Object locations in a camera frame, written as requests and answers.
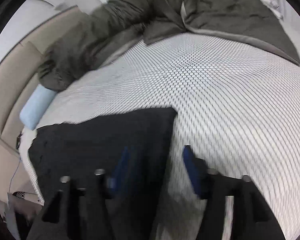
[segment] gray comforter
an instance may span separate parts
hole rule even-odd
[[[151,44],[186,31],[244,42],[300,64],[294,45],[260,0],[109,0],[47,49],[39,81],[65,90],[141,38]]]

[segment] white bed sheet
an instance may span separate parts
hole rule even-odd
[[[285,27],[300,53],[300,36]],[[98,115],[173,106],[170,181],[159,204],[158,239],[195,239],[204,201],[194,195],[182,148],[226,176],[249,174],[287,240],[300,234],[300,67],[247,44],[183,33],[153,45],[142,41],[112,64],[59,93],[37,127],[79,123]],[[20,155],[42,195],[23,130]],[[223,239],[231,234],[231,199]]]

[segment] upholstered bed frame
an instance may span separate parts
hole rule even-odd
[[[23,129],[19,113],[38,85],[37,65],[49,45],[86,14],[71,7],[43,22],[19,41],[0,62],[0,145],[13,155]]]

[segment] light blue cushion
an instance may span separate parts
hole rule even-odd
[[[39,84],[20,112],[21,122],[34,130],[56,94]]]

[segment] pillow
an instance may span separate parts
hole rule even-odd
[[[56,94],[57,92],[39,84],[20,112],[21,122],[34,130]]]

